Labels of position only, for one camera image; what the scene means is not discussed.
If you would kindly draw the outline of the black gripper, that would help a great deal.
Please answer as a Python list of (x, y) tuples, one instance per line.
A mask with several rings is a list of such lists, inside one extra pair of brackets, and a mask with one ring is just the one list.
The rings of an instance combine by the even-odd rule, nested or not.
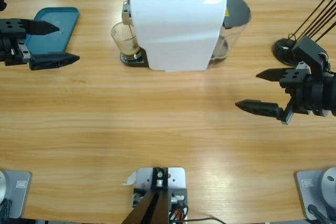
[(294, 114), (329, 114), (329, 74), (327, 64), (307, 65), (300, 62), (296, 68), (270, 68), (256, 75), (267, 81), (279, 82), (290, 100), (285, 109), (277, 103), (245, 99), (235, 105), (248, 113), (268, 116), (289, 124)]
[(54, 52), (33, 55), (28, 50), (25, 40), (29, 35), (47, 35), (60, 29), (44, 20), (1, 19), (1, 62), (5, 66), (25, 65), (30, 70), (61, 68), (75, 63), (79, 56), (67, 52)]

